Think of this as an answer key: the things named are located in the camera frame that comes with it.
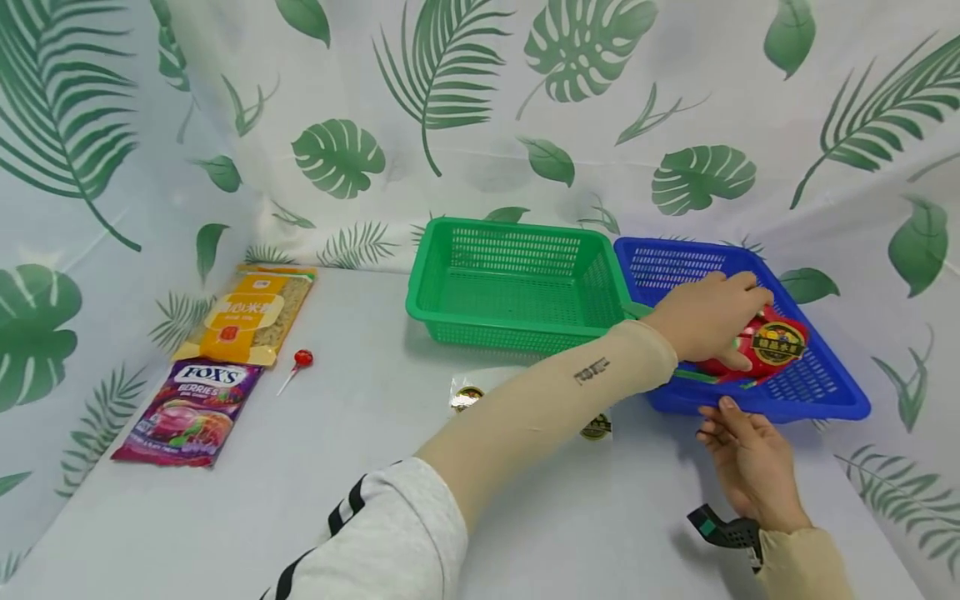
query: table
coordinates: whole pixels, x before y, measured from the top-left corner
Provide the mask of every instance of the table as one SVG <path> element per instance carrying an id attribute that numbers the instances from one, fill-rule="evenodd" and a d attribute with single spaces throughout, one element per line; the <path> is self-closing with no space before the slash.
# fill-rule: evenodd
<path id="1" fill-rule="evenodd" d="M 360 475 L 443 425 L 454 373 L 517 364 L 434 344 L 407 318 L 406 290 L 406 276 L 323 271 L 216 469 L 113 463 L 108 452 L 0 598 L 258 598 Z M 298 348 L 316 364 L 277 398 Z M 502 494 L 471 541 L 461 598 L 762 596 L 742 552 L 708 546 L 685 521 L 704 500 L 732 516 L 697 421 L 635 397 L 612 422 L 611 439 L 578 437 Z M 920 599 L 818 433 L 784 431 L 806 508 L 835 536 L 857 594 Z"/>

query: red lollipop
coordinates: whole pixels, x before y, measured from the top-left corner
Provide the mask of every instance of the red lollipop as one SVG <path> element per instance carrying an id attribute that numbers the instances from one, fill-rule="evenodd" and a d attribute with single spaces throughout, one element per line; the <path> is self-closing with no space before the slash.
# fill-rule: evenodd
<path id="1" fill-rule="evenodd" d="M 290 370 L 290 374 L 287 375 L 287 380 L 283 382 L 283 385 L 280 386 L 280 391 L 276 393 L 277 396 L 283 393 L 287 389 L 287 384 L 290 383 L 290 380 L 294 378 L 294 375 L 297 374 L 297 371 L 303 369 L 304 367 L 309 367 L 313 364 L 313 352 L 307 349 L 297 350 L 297 353 L 294 354 L 294 368 Z"/>

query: hand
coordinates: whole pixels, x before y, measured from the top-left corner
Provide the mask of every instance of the hand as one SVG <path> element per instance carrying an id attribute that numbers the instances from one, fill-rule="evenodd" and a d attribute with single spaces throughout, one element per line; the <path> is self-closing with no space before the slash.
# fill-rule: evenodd
<path id="1" fill-rule="evenodd" d="M 730 369 L 749 371 L 750 359 L 731 342 L 757 311 L 773 302 L 770 290 L 756 287 L 753 273 L 727 279 L 716 271 L 670 290 L 642 322 L 659 331 L 680 360 L 716 357 Z"/>
<path id="2" fill-rule="evenodd" d="M 790 443 L 762 415 L 748 415 L 732 398 L 720 409 L 703 406 L 706 417 L 697 440 L 713 455 L 727 500 L 740 516 L 756 519 L 761 529 L 793 533 L 813 525 L 806 515 L 793 474 Z"/>

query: blue plastic basket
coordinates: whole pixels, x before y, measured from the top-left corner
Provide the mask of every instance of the blue plastic basket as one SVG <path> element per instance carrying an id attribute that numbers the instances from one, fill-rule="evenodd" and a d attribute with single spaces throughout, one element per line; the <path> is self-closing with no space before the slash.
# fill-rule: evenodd
<path id="1" fill-rule="evenodd" d="M 634 302 L 654 306 L 675 285 L 695 281 L 711 271 L 722 271 L 728 276 L 752 271 L 762 286 L 773 291 L 777 312 L 809 328 L 804 357 L 763 384 L 744 389 L 743 382 L 712 384 L 675 376 L 647 394 L 657 410 L 695 415 L 699 406 L 715 406 L 720 396 L 729 395 L 736 398 L 743 410 L 761 413 L 779 423 L 801 419 L 861 420 L 870 414 L 870 400 L 753 252 L 736 246 L 635 237 L 621 237 L 613 248 Z M 696 371 L 690 364 L 681 364 L 681 369 Z"/>

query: white sleeve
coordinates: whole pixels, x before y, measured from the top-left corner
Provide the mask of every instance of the white sleeve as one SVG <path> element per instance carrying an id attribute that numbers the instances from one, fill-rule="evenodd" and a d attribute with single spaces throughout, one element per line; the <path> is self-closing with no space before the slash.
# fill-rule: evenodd
<path id="1" fill-rule="evenodd" d="M 444 480 L 411 458 L 365 475 L 317 547 L 261 600 L 445 600 L 457 591 L 467 526 Z"/>

